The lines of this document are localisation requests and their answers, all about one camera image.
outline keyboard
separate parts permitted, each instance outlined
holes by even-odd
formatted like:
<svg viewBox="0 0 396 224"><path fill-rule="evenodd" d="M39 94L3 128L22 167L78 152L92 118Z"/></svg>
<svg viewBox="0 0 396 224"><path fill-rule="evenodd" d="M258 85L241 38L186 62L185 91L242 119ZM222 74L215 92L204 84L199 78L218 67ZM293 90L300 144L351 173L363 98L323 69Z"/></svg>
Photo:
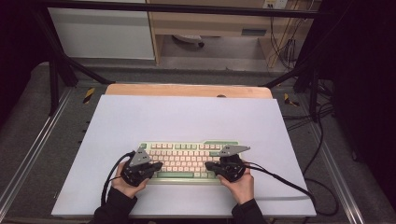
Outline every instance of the keyboard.
<svg viewBox="0 0 396 224"><path fill-rule="evenodd" d="M142 142L140 146L149 154L152 162L163 163L149 184L197 184L218 185L214 172L207 171L206 161L219 161L219 151L237 141L192 142Z"/></svg>

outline white tabletop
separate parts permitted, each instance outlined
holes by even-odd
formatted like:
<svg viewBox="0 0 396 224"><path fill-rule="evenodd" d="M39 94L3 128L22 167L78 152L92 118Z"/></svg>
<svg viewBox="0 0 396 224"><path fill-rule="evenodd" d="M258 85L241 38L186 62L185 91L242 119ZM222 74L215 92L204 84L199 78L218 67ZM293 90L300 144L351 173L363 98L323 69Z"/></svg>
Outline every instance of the white tabletop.
<svg viewBox="0 0 396 224"><path fill-rule="evenodd" d="M242 154L245 161L306 189L276 100L103 95L52 214L92 216L114 163L140 142L205 140L237 140L251 147ZM252 174L265 216L316 215L300 191ZM136 196L133 217L230 217L235 205L223 186L148 185Z"/></svg>

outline black sleeve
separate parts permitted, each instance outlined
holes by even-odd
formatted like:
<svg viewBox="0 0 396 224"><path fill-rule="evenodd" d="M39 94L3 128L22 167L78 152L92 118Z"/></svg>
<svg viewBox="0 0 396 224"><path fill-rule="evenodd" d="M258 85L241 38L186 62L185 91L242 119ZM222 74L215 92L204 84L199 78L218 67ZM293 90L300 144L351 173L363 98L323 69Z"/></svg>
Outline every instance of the black sleeve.
<svg viewBox="0 0 396 224"><path fill-rule="evenodd" d="M105 205L96 209L89 224L127 224L137 198L129 198L117 189L110 188Z"/></svg>
<svg viewBox="0 0 396 224"><path fill-rule="evenodd" d="M233 218L236 224L263 224L267 223L262 216L262 210L252 199L241 205L237 204L233 208Z"/></svg>

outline table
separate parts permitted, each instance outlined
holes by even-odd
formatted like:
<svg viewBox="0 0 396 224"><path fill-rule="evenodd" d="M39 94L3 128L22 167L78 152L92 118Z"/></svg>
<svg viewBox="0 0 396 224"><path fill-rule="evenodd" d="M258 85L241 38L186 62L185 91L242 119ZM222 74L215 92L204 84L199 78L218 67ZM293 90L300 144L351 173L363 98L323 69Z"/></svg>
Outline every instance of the table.
<svg viewBox="0 0 396 224"><path fill-rule="evenodd" d="M218 95L227 97L210 97ZM277 102L271 98L267 89L256 87L110 85L96 108L52 214L91 217L100 205L101 187L114 162L136 150L140 141L154 139L201 142L210 140L208 136L238 136L241 145L252 147L243 153L244 160L255 161L306 189ZM252 174L255 197L265 216L316 215L313 204L301 192L271 176L256 171ZM230 217L235 204L223 186L147 185L137 197L132 217Z"/></svg>

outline hand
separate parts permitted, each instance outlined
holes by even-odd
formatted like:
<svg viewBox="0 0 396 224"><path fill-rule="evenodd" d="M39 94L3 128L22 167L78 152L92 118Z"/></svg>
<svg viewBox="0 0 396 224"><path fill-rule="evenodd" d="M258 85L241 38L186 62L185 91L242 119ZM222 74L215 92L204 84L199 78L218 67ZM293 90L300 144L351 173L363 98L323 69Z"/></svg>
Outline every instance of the hand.
<svg viewBox="0 0 396 224"><path fill-rule="evenodd" d="M250 174L250 169L247 168L242 177L233 183L222 175L218 175L218 178L220 183L230 190L237 203L243 204L254 198L254 178Z"/></svg>
<svg viewBox="0 0 396 224"><path fill-rule="evenodd" d="M122 167L124 166L124 164L125 164L125 162L122 162L122 163L119 164L119 166L117 168L116 176L121 176L121 171L122 171ZM134 186L131 186L131 185L127 184L120 177L120 178L113 179L111 181L111 186L114 189L119 190L121 193L125 194L126 196L128 196L130 198L133 198L138 191L140 191L140 190L142 190L142 189L144 189L146 187L148 182L149 182L149 179L147 178L147 179L143 180L143 182L140 183L139 186L134 187Z"/></svg>

